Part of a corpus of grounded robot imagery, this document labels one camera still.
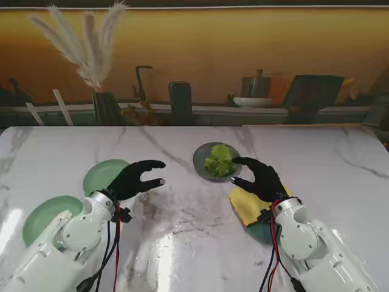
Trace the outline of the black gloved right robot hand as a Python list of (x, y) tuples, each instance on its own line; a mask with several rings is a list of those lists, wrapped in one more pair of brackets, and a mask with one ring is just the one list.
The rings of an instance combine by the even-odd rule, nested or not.
[(234, 185), (268, 203), (274, 203), (277, 200), (283, 201), (288, 197), (280, 177), (272, 166), (247, 157), (236, 157), (232, 159), (232, 162), (247, 166), (255, 177), (254, 182), (239, 177), (231, 177), (230, 180)]

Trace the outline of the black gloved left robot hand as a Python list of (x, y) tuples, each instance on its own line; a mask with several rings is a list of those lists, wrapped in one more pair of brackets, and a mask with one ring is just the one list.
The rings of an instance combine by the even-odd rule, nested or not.
[(138, 193), (144, 193), (165, 184), (162, 178), (142, 181), (140, 177), (153, 169), (163, 169), (166, 164), (157, 160), (144, 160), (127, 165), (105, 189), (106, 193), (118, 201), (128, 200)]

